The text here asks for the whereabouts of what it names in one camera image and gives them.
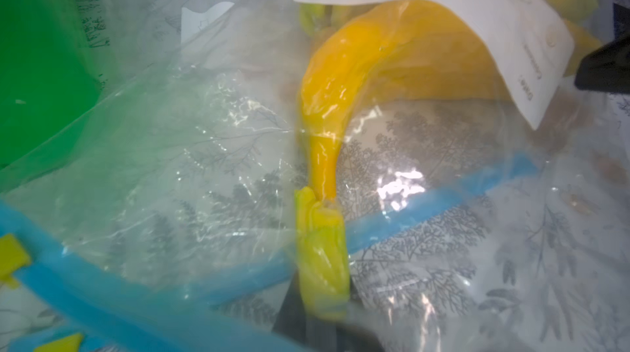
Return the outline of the clear zip-top bag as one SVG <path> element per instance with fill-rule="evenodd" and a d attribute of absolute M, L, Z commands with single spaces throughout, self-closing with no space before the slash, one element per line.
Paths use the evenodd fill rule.
<path fill-rule="evenodd" d="M 17 350 L 336 351 L 336 322 L 384 351 L 626 351 L 629 145 L 617 94 L 566 152 L 349 254 L 341 320 L 307 316 L 304 347 L 272 331 L 298 277 L 306 186 L 295 82 L 169 63 L 111 93 L 96 0 L 75 0 L 100 97 L 62 166 L 1 190 L 1 277 L 62 315 Z M 614 35 L 613 0 L 585 23 Z"/>
<path fill-rule="evenodd" d="M 292 0 L 96 0 L 105 23 L 98 45 L 111 93 L 169 63 L 228 69 L 295 82 L 305 37 Z"/>

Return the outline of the yellow banana bunch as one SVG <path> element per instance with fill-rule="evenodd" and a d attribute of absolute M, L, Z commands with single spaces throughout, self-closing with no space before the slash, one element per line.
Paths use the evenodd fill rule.
<path fill-rule="evenodd" d="M 300 298 L 341 320 L 349 254 L 567 151 L 569 92 L 600 0 L 296 0 L 313 48 L 297 93 Z"/>

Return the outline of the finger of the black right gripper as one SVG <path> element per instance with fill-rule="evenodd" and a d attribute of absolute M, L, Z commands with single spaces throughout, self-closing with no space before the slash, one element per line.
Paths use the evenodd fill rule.
<path fill-rule="evenodd" d="M 582 91 L 629 95 L 629 37 L 618 38 L 584 57 L 574 84 Z"/>

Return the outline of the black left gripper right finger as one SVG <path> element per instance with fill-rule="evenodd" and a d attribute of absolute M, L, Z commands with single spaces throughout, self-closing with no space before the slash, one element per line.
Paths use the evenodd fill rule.
<path fill-rule="evenodd" d="M 355 324 L 336 322 L 337 352 L 384 352 L 377 335 Z"/>

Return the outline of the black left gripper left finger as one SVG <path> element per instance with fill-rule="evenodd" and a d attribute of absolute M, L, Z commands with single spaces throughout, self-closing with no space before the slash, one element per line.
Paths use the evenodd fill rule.
<path fill-rule="evenodd" d="M 307 316 L 300 297 L 299 278 L 293 277 L 282 301 L 272 331 L 304 347 L 313 345 L 308 338 Z"/>

